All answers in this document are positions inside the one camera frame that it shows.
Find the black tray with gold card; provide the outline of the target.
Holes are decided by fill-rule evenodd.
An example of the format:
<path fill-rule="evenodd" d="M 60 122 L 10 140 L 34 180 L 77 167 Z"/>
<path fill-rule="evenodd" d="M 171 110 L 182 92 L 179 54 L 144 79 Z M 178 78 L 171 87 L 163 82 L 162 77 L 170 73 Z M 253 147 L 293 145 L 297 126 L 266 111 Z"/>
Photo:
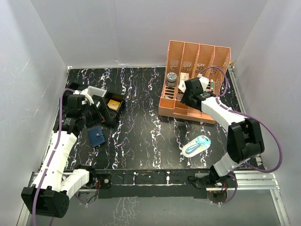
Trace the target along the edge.
<path fill-rule="evenodd" d="M 119 117 L 125 106 L 125 97 L 123 95 L 109 91 L 96 102 L 102 124 L 111 127 L 114 127 L 116 122 L 119 121 Z"/>

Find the blue card holder wallet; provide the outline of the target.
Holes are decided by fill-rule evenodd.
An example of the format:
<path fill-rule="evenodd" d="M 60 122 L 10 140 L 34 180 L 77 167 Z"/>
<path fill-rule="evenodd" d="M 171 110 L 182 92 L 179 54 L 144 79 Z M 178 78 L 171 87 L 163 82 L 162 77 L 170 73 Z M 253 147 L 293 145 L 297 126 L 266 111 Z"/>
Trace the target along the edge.
<path fill-rule="evenodd" d="M 92 147 L 97 147 L 105 143 L 104 134 L 100 126 L 94 126 L 87 130 Z"/>

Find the orange desk file organizer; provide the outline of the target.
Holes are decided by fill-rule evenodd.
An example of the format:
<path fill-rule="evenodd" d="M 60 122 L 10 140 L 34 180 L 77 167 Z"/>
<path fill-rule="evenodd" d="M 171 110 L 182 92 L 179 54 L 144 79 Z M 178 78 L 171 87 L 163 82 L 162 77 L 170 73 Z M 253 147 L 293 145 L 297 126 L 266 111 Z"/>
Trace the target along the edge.
<path fill-rule="evenodd" d="M 229 47 L 171 40 L 159 115 L 215 124 L 201 112 L 200 101 L 205 94 L 220 94 L 230 59 Z"/>

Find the white plastic bin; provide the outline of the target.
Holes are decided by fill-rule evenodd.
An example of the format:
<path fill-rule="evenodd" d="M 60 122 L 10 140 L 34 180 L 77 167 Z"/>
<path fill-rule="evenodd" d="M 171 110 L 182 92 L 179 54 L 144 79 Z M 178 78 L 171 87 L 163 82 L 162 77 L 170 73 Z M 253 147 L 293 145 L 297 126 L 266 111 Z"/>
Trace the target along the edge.
<path fill-rule="evenodd" d="M 98 97 L 104 97 L 107 93 L 107 90 L 105 89 L 100 89 L 97 87 L 93 86 L 88 86 L 88 92 L 87 92 L 91 97 L 92 96 L 98 96 Z"/>

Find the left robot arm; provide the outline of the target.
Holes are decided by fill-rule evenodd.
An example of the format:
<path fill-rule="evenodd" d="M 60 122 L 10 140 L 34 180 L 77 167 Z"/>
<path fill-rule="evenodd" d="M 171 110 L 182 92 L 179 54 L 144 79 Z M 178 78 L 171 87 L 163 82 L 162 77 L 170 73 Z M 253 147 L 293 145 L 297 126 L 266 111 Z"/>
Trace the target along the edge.
<path fill-rule="evenodd" d="M 93 167 L 80 165 L 67 176 L 64 169 L 79 133 L 84 127 L 91 128 L 102 121 L 100 107 L 106 93 L 106 90 L 92 86 L 63 90 L 48 153 L 32 185 L 21 192 L 22 200 L 33 216 L 62 218 L 70 199 L 81 187 L 96 185 Z"/>

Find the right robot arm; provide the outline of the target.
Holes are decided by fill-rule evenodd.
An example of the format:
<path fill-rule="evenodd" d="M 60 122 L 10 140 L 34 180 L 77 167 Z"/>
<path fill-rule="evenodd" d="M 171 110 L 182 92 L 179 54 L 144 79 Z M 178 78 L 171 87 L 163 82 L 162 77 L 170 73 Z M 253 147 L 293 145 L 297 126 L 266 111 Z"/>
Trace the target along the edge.
<path fill-rule="evenodd" d="M 201 178 L 206 185 L 222 186 L 230 173 L 249 159 L 264 152 L 260 123 L 240 113 L 234 113 L 212 92 L 205 92 L 200 78 L 186 80 L 181 103 L 212 117 L 227 132 L 227 152 Z"/>

